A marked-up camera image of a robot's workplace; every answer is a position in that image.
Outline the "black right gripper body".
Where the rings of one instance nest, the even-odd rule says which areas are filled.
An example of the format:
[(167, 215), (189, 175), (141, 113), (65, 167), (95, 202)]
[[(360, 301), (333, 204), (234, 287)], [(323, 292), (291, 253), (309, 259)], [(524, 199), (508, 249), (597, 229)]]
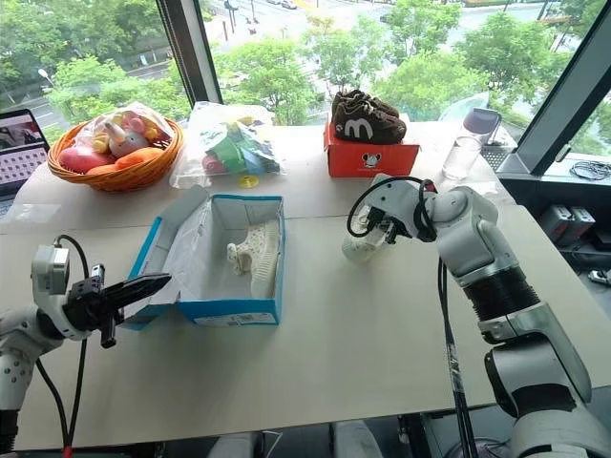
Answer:
[(411, 234), (408, 232), (405, 224), (403, 222), (401, 222), (399, 219), (392, 217), (390, 214), (375, 208), (375, 207), (371, 207), (370, 209), (376, 209), (377, 210), (377, 225), (376, 227), (368, 234), (368, 239), (371, 243), (374, 244), (384, 244), (383, 242), (383, 231), (381, 230), (381, 227), (383, 225), (386, 225), (390, 222), (394, 223), (396, 225), (396, 239), (403, 237), (403, 238), (411, 238)]

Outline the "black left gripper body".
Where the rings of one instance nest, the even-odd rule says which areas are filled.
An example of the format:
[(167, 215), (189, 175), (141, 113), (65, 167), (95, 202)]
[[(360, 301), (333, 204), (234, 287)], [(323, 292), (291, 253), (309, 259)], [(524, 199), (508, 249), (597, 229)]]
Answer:
[(120, 302), (121, 283), (106, 288), (105, 267), (96, 264), (88, 278), (73, 284), (63, 311), (77, 330), (100, 332), (103, 348), (116, 345), (116, 327), (123, 323), (125, 304)]

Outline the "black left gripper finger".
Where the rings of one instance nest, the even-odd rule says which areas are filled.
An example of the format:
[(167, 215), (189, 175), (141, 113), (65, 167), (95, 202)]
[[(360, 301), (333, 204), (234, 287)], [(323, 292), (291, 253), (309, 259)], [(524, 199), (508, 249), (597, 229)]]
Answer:
[(153, 273), (137, 276), (105, 288), (107, 299), (144, 299), (156, 294), (170, 280), (169, 273)]
[(114, 310), (123, 319), (131, 319), (149, 304), (167, 281), (127, 281), (114, 293)]

